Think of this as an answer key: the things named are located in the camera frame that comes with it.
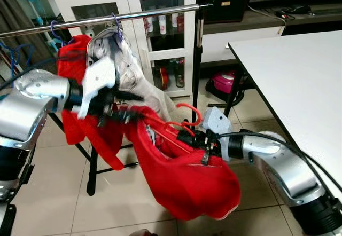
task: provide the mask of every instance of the clothes hanger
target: clothes hanger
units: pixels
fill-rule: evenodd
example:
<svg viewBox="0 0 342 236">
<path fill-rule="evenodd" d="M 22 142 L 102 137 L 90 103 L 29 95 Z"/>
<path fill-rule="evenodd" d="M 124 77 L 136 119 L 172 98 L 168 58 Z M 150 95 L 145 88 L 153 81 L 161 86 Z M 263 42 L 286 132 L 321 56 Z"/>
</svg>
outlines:
<svg viewBox="0 0 342 236">
<path fill-rule="evenodd" d="M 118 21 L 118 19 L 116 18 L 116 15 L 115 15 L 114 13 L 112 13 L 112 16 L 114 17 L 115 22 L 116 22 L 116 25 L 117 25 L 117 27 L 118 27 L 118 37 L 119 37 L 119 40 L 120 40 L 120 42 L 121 42 L 121 41 L 123 40 L 123 35 L 122 35 L 121 29 L 120 29 L 120 27 L 119 27 L 119 21 Z"/>
<path fill-rule="evenodd" d="M 56 23 L 58 23 L 58 21 L 52 21 L 51 24 L 50 24 L 51 32 L 52 32 L 53 36 L 55 37 L 55 38 L 53 39 L 53 40 L 54 40 L 54 43 L 53 43 L 52 45 L 55 45 L 54 47 L 56 47 L 56 44 L 55 44 L 55 43 L 60 43 L 60 44 L 62 45 L 62 47 L 63 47 L 63 46 L 65 46 L 65 45 L 67 45 L 68 43 L 66 43 L 66 41 L 64 41 L 64 40 L 62 39 L 61 36 L 59 36 L 59 35 L 57 35 L 57 34 L 55 33 L 55 29 L 54 29 L 53 25 L 55 25 Z"/>
<path fill-rule="evenodd" d="M 182 129 L 186 130 L 191 136 L 195 136 L 195 134 L 190 130 L 190 128 L 188 128 L 188 126 L 192 126 L 192 125 L 193 125 L 193 126 L 196 126 L 196 125 L 198 125 L 198 124 L 201 122 L 201 120 L 202 120 L 201 113 L 200 113 L 199 110 L 197 110 L 195 107 L 193 107 L 192 105 L 187 104 L 187 103 L 179 103 L 179 104 L 176 105 L 177 108 L 182 107 L 182 106 L 188 107 L 188 108 L 192 109 L 192 110 L 197 114 L 197 121 L 196 121 L 196 122 L 194 122 L 194 123 L 186 122 L 186 121 L 183 121 L 182 123 L 179 123 L 179 122 L 176 122 L 176 121 L 168 121 L 168 122 L 165 122 L 165 121 L 163 121 L 163 120 L 160 119 L 160 118 L 151 117 L 151 116 L 146 115 L 146 114 L 144 114 L 144 116 L 145 116 L 146 118 L 148 118 L 148 119 L 154 120 L 155 122 L 158 122 L 158 123 L 163 124 L 163 125 L 164 125 L 163 129 L 164 129 L 165 131 L 167 131 L 168 133 L 170 133 L 171 135 L 173 135 L 174 137 L 177 137 L 177 134 L 174 133 L 174 132 L 172 132 L 172 131 L 170 131 L 170 130 L 168 130 L 168 129 L 167 129 L 167 126 L 168 126 L 168 125 L 171 125 L 171 124 L 177 125 L 177 126 L 181 127 Z M 158 134 L 159 136 L 161 136 L 163 139 L 169 141 L 171 144 L 177 146 L 178 148 L 182 149 L 182 150 L 185 151 L 186 153 L 190 153 L 190 152 L 189 152 L 188 150 L 186 150 L 184 147 L 182 147 L 182 146 L 180 146 L 179 144 L 177 144 L 176 142 L 174 142 L 173 139 L 170 139 L 170 138 L 168 138 L 167 136 L 165 136 L 161 131 L 156 130 L 156 129 L 154 129 L 154 128 L 153 128 L 152 130 L 153 130 L 156 134 Z"/>
<path fill-rule="evenodd" d="M 14 74 L 19 73 L 19 70 L 17 68 L 17 65 L 19 65 L 20 61 L 20 50 L 24 47 L 30 47 L 28 58 L 26 61 L 26 67 L 30 65 L 31 57 L 33 54 L 33 51 L 36 49 L 36 47 L 32 44 L 21 44 L 18 45 L 15 49 L 10 48 L 9 46 L 5 45 L 2 41 L 0 41 L 0 46 L 4 49 L 9 50 L 10 52 L 10 60 L 11 60 L 11 76 L 13 77 Z"/>
</svg>

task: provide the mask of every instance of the blue hanger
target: blue hanger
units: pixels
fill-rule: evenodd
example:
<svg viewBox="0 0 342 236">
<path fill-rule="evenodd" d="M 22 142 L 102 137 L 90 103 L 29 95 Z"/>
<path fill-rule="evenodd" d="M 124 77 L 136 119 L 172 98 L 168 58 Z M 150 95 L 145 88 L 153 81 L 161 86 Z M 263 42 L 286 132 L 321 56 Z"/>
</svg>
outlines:
<svg viewBox="0 0 342 236">
<path fill-rule="evenodd" d="M 26 47 L 26 46 L 29 46 L 30 47 L 30 51 L 29 51 L 29 54 L 28 54 L 28 58 L 27 58 L 27 61 L 26 61 L 26 67 L 29 66 L 30 64 L 30 61 L 31 61 L 31 57 L 32 57 L 32 54 L 33 54 L 33 51 L 35 50 L 35 46 L 32 45 L 32 44 L 21 44 L 19 45 L 17 48 L 15 49 L 12 49 L 10 48 L 9 46 L 5 45 L 2 41 L 0 41 L 0 46 L 2 46 L 2 48 L 4 49 L 7 49 L 9 50 L 10 52 L 10 58 L 11 58 L 11 76 L 13 77 L 14 76 L 14 66 L 16 65 L 19 65 L 19 61 L 20 61 L 20 49 Z"/>
<path fill-rule="evenodd" d="M 63 47 L 63 46 L 65 46 L 65 45 L 67 45 L 67 43 L 66 43 L 60 36 L 58 36 L 58 35 L 55 33 L 55 29 L 53 28 L 53 25 L 55 25 L 56 23 L 58 23 L 58 21 L 52 21 L 52 22 L 51 22 L 51 25 L 50 25 L 50 27 L 51 27 L 51 32 L 52 32 L 53 36 L 54 36 L 57 40 L 59 40 L 59 41 L 57 41 L 57 42 L 61 43 L 61 44 L 62 44 L 62 47 Z"/>
<path fill-rule="evenodd" d="M 112 13 L 112 16 L 114 17 L 115 22 L 116 22 L 116 25 L 117 25 L 117 27 L 118 27 L 118 37 L 119 37 L 119 40 L 122 41 L 123 36 L 122 36 L 121 29 L 120 29 L 120 27 L 119 27 L 119 21 L 118 21 L 118 19 L 116 18 L 116 15 L 115 15 L 114 13 Z"/>
</svg>

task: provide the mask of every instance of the white cabinet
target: white cabinet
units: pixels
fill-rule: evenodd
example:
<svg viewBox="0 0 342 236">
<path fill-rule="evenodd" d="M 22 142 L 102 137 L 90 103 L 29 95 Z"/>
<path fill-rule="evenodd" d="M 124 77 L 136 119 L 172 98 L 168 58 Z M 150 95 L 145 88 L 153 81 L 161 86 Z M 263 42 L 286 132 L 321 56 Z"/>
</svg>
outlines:
<svg viewBox="0 0 342 236">
<path fill-rule="evenodd" d="M 196 0 L 56 0 L 65 21 L 140 12 Z M 132 49 L 140 56 L 145 77 L 169 96 L 191 94 L 195 11 L 122 21 Z M 96 35 L 108 25 L 70 29 L 72 35 Z"/>
<path fill-rule="evenodd" d="M 55 0 L 65 21 L 74 21 L 81 19 L 89 19 L 94 17 L 106 16 L 114 14 L 130 13 L 127 0 Z M 122 21 L 122 28 L 128 39 L 131 40 L 132 48 L 135 52 L 138 47 L 135 41 L 135 34 L 132 21 Z M 72 36 L 87 34 L 97 35 L 106 27 L 110 27 L 115 23 L 107 25 L 94 25 L 89 27 L 69 29 Z"/>
<path fill-rule="evenodd" d="M 128 0 L 131 12 L 194 4 L 196 0 Z M 195 12 L 133 20 L 150 82 L 171 96 L 191 94 Z"/>
</svg>

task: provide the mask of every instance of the white table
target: white table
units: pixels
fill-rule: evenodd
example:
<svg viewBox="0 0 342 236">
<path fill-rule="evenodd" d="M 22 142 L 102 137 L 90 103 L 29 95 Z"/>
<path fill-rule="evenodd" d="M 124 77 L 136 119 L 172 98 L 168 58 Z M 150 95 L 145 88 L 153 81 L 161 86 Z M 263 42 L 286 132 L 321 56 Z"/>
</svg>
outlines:
<svg viewBox="0 0 342 236">
<path fill-rule="evenodd" d="M 278 122 L 342 185 L 342 31 L 229 45 Z"/>
</svg>

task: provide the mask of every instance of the pink vacuum cleaner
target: pink vacuum cleaner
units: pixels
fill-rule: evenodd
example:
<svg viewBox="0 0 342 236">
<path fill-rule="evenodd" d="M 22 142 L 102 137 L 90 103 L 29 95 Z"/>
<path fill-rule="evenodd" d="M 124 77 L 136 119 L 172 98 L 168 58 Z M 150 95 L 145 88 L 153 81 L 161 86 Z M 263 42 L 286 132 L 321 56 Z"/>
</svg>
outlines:
<svg viewBox="0 0 342 236">
<path fill-rule="evenodd" d="M 216 97 L 223 101 L 227 101 L 230 94 L 233 82 L 235 79 L 236 70 L 230 70 L 228 72 L 218 72 L 207 82 L 205 90 L 212 93 Z M 232 106 L 237 105 L 244 98 L 244 90 L 238 90 L 235 100 Z M 217 104 L 208 104 L 209 107 L 218 106 Z"/>
</svg>

